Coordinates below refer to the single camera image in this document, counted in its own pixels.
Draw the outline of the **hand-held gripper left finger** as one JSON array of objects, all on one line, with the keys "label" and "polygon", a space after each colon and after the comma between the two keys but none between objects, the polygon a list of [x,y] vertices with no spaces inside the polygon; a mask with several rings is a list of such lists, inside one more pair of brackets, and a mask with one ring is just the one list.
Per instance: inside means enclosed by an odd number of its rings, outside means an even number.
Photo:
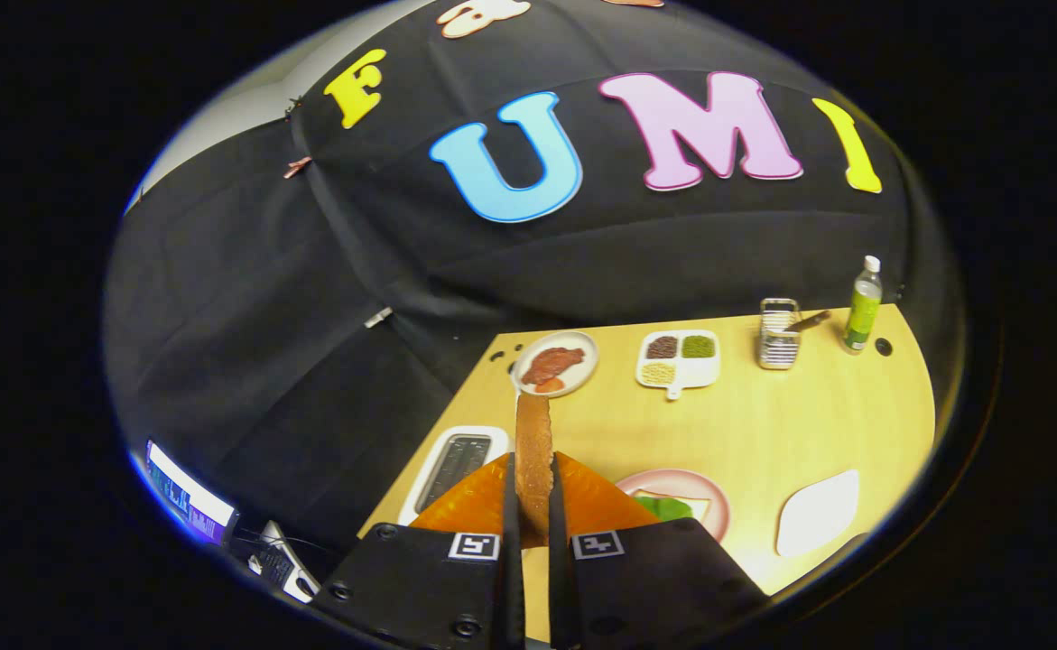
[{"label": "hand-held gripper left finger", "polygon": [[524,649],[515,454],[494,465],[498,531],[376,524],[318,587],[315,616],[354,649]]}]

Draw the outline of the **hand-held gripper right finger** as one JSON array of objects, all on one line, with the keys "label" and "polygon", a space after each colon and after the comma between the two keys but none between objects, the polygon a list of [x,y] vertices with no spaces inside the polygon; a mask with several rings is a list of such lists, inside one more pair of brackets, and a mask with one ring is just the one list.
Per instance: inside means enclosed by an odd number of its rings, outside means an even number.
[{"label": "hand-held gripper right finger", "polygon": [[552,461],[549,610],[556,649],[743,645],[769,597],[702,523],[673,519],[570,534],[562,454]]}]

